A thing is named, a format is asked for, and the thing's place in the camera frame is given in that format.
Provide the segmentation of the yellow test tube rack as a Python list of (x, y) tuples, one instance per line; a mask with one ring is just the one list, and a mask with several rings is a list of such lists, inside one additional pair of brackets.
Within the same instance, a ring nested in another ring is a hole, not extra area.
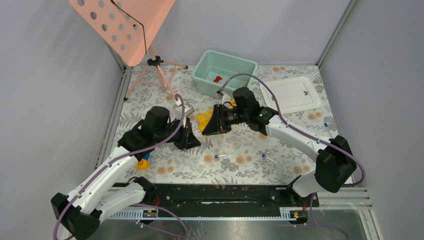
[[(232, 109), (232, 108), (237, 106), (234, 99), (231, 99), (230, 101), (224, 102), (223, 105), (226, 108), (229, 108), (229, 109)], [(210, 121), (210, 119), (213, 115), (213, 111), (214, 111), (213, 109), (210, 109), (206, 112), (203, 112), (203, 113), (200, 113), (200, 114), (197, 115), (197, 120), (198, 120), (197, 126), (198, 126), (198, 129), (200, 130), (200, 132), (202, 132), (205, 129), (205, 127), (207, 126), (207, 124), (209, 123), (209, 121)]]

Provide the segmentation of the white wash bottle red cap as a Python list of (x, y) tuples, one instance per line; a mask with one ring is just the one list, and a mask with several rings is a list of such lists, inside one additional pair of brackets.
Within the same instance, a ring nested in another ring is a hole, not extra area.
[(218, 75), (218, 76), (215, 77), (213, 82), (216, 83), (216, 84), (224, 85), (227, 82), (228, 79), (229, 79), (228, 77), (223, 78), (223, 77)]

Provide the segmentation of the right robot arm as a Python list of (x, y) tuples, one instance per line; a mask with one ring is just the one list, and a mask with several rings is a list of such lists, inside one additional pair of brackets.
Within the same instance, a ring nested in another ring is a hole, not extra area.
[(283, 121), (277, 110), (260, 106), (254, 93), (247, 87), (233, 92), (235, 106), (215, 104), (202, 135), (226, 134), (233, 125), (247, 126), (265, 136), (281, 140), (307, 155), (315, 162), (315, 170), (293, 180), (287, 191), (287, 201), (301, 205), (307, 196), (326, 190), (336, 193), (357, 169), (347, 140), (338, 135), (325, 138), (304, 128)]

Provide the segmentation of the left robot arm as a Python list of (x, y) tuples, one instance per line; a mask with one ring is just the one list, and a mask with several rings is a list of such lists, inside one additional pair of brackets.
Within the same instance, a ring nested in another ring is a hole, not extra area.
[(134, 204), (144, 206), (155, 200), (155, 186), (144, 177), (138, 177), (124, 189), (107, 195), (118, 178), (140, 163), (155, 148), (171, 143), (179, 150), (199, 147), (192, 123), (185, 116), (183, 106), (180, 118), (171, 120), (170, 112), (162, 106), (152, 107), (143, 119), (125, 132), (109, 157), (80, 185), (67, 194), (57, 193), (51, 205), (57, 222), (53, 239), (59, 238), (59, 228), (67, 240), (86, 240), (101, 223), (113, 214)]

